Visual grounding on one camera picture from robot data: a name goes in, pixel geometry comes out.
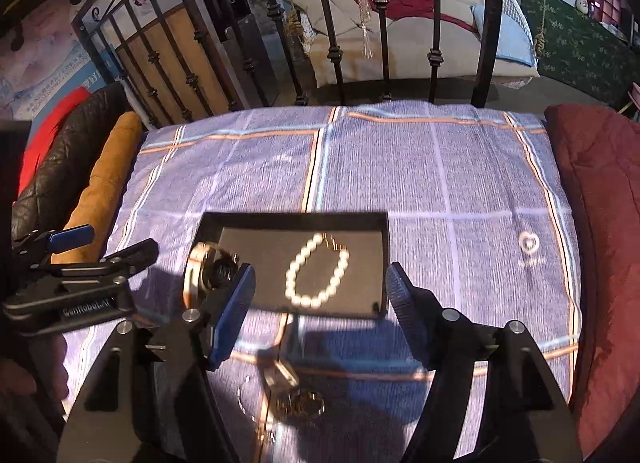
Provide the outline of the purple plaid bed cover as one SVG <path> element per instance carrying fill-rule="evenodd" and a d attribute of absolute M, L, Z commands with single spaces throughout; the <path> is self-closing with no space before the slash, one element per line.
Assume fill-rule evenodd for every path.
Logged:
<path fill-rule="evenodd" d="M 151 264 L 70 344 L 62 462 L 578 462 L 577 241 L 528 114 L 250 110 L 108 145 L 73 212 Z"/>

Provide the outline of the black jewelry tray box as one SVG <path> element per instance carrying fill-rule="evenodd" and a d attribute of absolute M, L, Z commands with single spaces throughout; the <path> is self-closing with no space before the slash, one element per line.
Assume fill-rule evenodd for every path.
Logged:
<path fill-rule="evenodd" d="M 354 319 L 386 314 L 384 212 L 208 212 L 192 246 L 198 242 L 218 243 L 254 268 L 255 308 Z"/>

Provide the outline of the beige hanging swing bed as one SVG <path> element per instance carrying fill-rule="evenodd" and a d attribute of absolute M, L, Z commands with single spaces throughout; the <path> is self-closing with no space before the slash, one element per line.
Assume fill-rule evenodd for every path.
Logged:
<path fill-rule="evenodd" d="M 431 64 L 427 54 L 433 30 L 439 28 L 439 49 L 444 60 L 442 78 L 472 80 L 480 59 L 485 0 L 441 0 L 442 19 L 394 19 L 372 14 L 361 23 L 356 0 L 329 0 L 330 20 L 324 18 L 321 0 L 290 0 L 300 11 L 303 48 L 310 59 L 318 86 L 392 80 L 427 79 Z"/>

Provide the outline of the black quilted leather cushion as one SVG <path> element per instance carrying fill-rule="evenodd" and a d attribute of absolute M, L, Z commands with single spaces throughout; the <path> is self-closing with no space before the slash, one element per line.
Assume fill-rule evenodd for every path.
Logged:
<path fill-rule="evenodd" d="M 24 153 L 12 208 L 14 241 L 34 231 L 64 228 L 108 136 L 129 109 L 125 88 L 118 83 L 94 93 L 80 86 L 58 101 Z"/>

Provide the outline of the black iron bed frame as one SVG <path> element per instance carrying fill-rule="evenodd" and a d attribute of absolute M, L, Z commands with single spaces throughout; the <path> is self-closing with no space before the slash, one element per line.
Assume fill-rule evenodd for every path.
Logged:
<path fill-rule="evenodd" d="M 167 110 L 165 105 L 163 104 L 163 100 L 160 99 L 160 95 L 158 94 L 158 90 L 149 82 L 149 79 L 146 77 L 145 73 L 140 67 L 139 61 L 136 56 L 132 53 L 128 41 L 126 38 L 122 36 L 122 31 L 118 23 L 116 22 L 114 15 L 116 12 L 124 8 L 128 14 L 128 17 L 132 24 L 134 25 L 134 37 L 136 36 L 140 38 L 148 52 L 148 61 L 152 64 L 152 67 L 155 68 L 157 74 L 160 76 L 160 79 L 165 85 L 165 92 L 167 92 L 172 99 L 174 99 L 174 104 L 178 107 L 181 113 L 181 121 L 186 123 L 191 123 L 194 121 L 193 114 L 190 108 L 183 102 L 180 97 L 178 90 L 175 89 L 174 84 L 172 84 L 170 77 L 168 76 L 163 64 L 160 62 L 160 53 L 151 46 L 151 43 L 146 38 L 146 34 L 140 24 L 138 16 L 134 12 L 134 8 L 132 8 L 130 0 L 112 0 L 111 4 L 104 8 L 101 12 L 101 8 L 98 6 L 94 6 L 97 0 L 88 0 L 81 6 L 78 10 L 77 15 L 72 21 L 72 27 L 80 41 L 80 44 L 83 49 L 89 55 L 91 61 L 96 66 L 99 71 L 99 74 L 102 75 L 105 83 L 112 84 L 116 82 L 116 79 L 112 75 L 112 72 L 109 67 L 107 67 L 106 62 L 103 60 L 99 49 L 96 48 L 96 44 L 94 44 L 93 38 L 95 35 L 98 36 L 98 39 L 102 42 L 103 49 L 108 56 L 111 57 L 112 64 L 117 68 L 118 71 L 118 80 L 122 80 L 125 84 L 129 85 L 131 93 L 134 94 L 134 98 L 145 108 L 146 114 L 148 115 L 148 119 L 150 122 L 151 128 L 163 127 L 166 125 L 176 125 L 176 120 L 172 117 L 171 113 Z M 190 5 L 189 0 L 181 0 L 182 8 L 186 10 L 186 13 L 191 18 L 193 15 L 192 12 L 189 12 Z M 236 41 L 238 42 L 238 46 L 240 48 L 241 55 L 244 60 L 244 69 L 247 72 L 248 76 L 252 80 L 255 86 L 256 93 L 260 98 L 260 102 L 263 107 L 270 106 L 268 98 L 266 97 L 264 87 L 262 87 L 262 83 L 258 78 L 255 71 L 255 64 L 253 57 L 250 56 L 248 52 L 248 48 L 245 45 L 242 31 L 239 26 L 236 24 L 237 21 L 231 15 L 232 8 L 230 6 L 229 0 L 219 0 L 222 1 L 222 8 L 224 8 L 223 12 L 228 12 L 229 17 L 231 18 L 229 22 L 231 23 L 232 31 L 235 35 Z M 495 61 L 497 58 L 497 47 L 499 41 L 499 33 L 501 26 L 501 13 L 502 13 L 502 5 L 503 0 L 485 0 L 486 1 L 486 12 L 484 19 L 484 29 L 482 31 L 482 39 L 480 40 L 480 58 L 478 58 L 477 64 L 477 72 L 475 76 L 475 84 L 472 91 L 471 97 L 471 105 L 475 108 L 484 108 L 488 98 L 489 87 L 492 80 L 492 72 L 494 72 Z M 208 100 L 204 96 L 203 90 L 201 90 L 200 80 L 198 76 L 192 71 L 189 67 L 189 64 L 186 62 L 184 57 L 181 55 L 181 50 L 175 41 L 175 35 L 171 32 L 170 27 L 166 23 L 166 14 L 160 9 L 160 4 L 157 3 L 157 0 L 150 0 L 150 3 L 153 8 L 153 12 L 155 14 L 154 22 L 159 23 L 163 28 L 163 31 L 166 36 L 166 40 L 169 43 L 169 46 L 176 56 L 176 60 L 181 64 L 183 68 L 184 76 L 186 77 L 186 84 L 188 84 L 192 90 L 196 98 L 201 102 L 201 105 L 204 108 L 205 116 L 211 116 L 214 111 L 210 108 Z M 295 105 L 296 106 L 306 106 L 308 105 L 308 97 L 303 91 L 302 85 L 299 83 L 299 78 L 297 76 L 295 70 L 295 64 L 293 60 L 293 56 L 291 53 L 291 49 L 288 47 L 288 37 L 285 33 L 285 25 L 284 25 L 284 11 L 282 7 L 278 4 L 276 0 L 268 0 L 268 17 L 271 19 L 273 24 L 276 26 L 281 46 L 283 49 L 283 53 L 285 56 L 286 63 L 288 64 L 288 73 L 291 76 L 292 84 L 296 93 Z M 386 10 L 388 5 L 388 0 L 374 0 L 374 4 L 376 9 L 378 10 L 378 18 L 380 18 L 380 41 L 381 41 L 381 52 L 382 52 L 382 70 L 383 70 L 383 83 L 384 90 L 382 93 L 383 101 L 392 100 L 392 93 L 390 92 L 390 57 L 388 56 L 388 36 L 386 30 Z M 337 93 L 338 98 L 340 98 L 341 105 L 345 105 L 345 92 L 344 92 L 344 78 L 342 72 L 342 57 L 343 53 L 340 49 L 340 46 L 337 45 L 337 39 L 334 29 L 333 18 L 331 15 L 330 1 L 329 0 L 321 0 L 321 5 L 323 9 L 323 15 L 326 16 L 326 24 L 328 25 L 329 31 L 329 42 L 330 46 L 328 48 L 328 59 L 332 62 L 334 67 L 334 72 L 337 80 Z M 85 14 L 91 8 L 91 19 L 93 20 L 93 26 L 87 30 L 85 25 Z M 433 27 L 433 43 L 432 48 L 427 54 L 428 62 L 431 66 L 431 76 L 430 76 L 430 90 L 428 91 L 428 102 L 430 104 L 434 104 L 437 96 L 437 79 L 438 79 L 438 68 L 444 63 L 444 58 L 442 58 L 442 51 L 439 49 L 440 44 L 440 34 L 442 34 L 442 1 L 435 0 L 434 1 L 434 27 Z M 130 72 L 122 65 L 122 62 L 115 55 L 115 49 L 110 43 L 107 41 L 102 27 L 104 23 L 108 22 L 113 31 L 116 34 L 116 38 L 119 41 L 119 46 L 125 51 L 125 54 L 129 57 L 130 64 L 134 67 L 134 70 L 138 72 L 138 76 L 142 81 L 144 89 L 146 90 L 146 98 L 150 98 L 153 101 L 155 107 L 157 107 L 160 112 L 163 113 L 164 120 L 159 121 L 156 115 L 153 112 L 152 107 L 149 107 L 146 104 L 146 100 L 144 96 L 140 94 L 142 91 L 136 82 L 131 81 Z"/>

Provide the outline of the dark red cushion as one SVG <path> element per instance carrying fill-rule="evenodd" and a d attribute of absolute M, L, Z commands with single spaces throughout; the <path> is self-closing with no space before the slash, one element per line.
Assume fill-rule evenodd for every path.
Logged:
<path fill-rule="evenodd" d="M 588 462 L 639 458 L 639 125 L 603 106 L 544 111 L 580 264 L 570 409 Z"/>

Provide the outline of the white brown strap watch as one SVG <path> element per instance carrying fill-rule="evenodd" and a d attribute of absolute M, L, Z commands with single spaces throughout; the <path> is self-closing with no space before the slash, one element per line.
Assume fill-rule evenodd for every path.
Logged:
<path fill-rule="evenodd" d="M 228 285 L 239 267 L 239 255 L 226 251 L 218 243 L 195 243 L 184 269 L 182 285 L 184 307 L 198 308 L 209 294 Z"/>

